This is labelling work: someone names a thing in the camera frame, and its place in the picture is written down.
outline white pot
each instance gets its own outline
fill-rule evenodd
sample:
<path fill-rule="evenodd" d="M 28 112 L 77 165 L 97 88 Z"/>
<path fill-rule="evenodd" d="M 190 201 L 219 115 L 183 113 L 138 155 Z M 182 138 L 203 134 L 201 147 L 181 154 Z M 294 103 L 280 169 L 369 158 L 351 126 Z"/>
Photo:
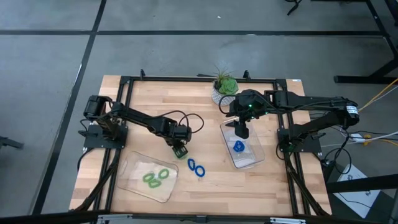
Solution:
<path fill-rule="evenodd" d="M 214 84 L 213 84 L 213 93 L 211 94 L 211 97 L 213 99 L 213 101 L 218 105 L 218 103 L 220 102 L 221 97 L 223 97 L 224 94 L 219 93 L 216 88 L 214 88 Z M 223 98 L 223 101 L 221 101 L 221 106 L 227 106 L 230 103 L 232 103 L 232 101 L 235 100 L 234 96 L 226 96 Z"/>

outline plastic tray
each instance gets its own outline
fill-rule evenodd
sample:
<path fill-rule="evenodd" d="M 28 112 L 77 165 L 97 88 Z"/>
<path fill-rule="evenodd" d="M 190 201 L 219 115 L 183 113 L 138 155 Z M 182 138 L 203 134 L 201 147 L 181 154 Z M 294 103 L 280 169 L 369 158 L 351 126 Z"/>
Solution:
<path fill-rule="evenodd" d="M 165 179 L 160 179 L 159 172 L 163 169 L 169 170 L 169 176 Z M 170 198 L 177 181 L 178 167 L 132 151 L 129 152 L 122 163 L 119 173 L 119 188 L 164 203 Z M 161 185 L 156 188 L 150 188 L 149 183 L 144 182 L 142 179 L 148 173 L 153 173 L 154 178 L 161 181 Z"/>
<path fill-rule="evenodd" d="M 234 119 L 223 122 L 220 128 L 234 166 L 237 169 L 249 168 L 263 161 L 266 156 L 252 124 L 248 122 L 246 123 L 246 127 L 249 129 L 249 137 L 247 139 L 243 139 L 235 135 L 234 127 L 226 126 L 226 124 L 233 121 Z M 236 152 L 234 150 L 236 141 L 241 141 L 244 144 L 243 151 Z"/>

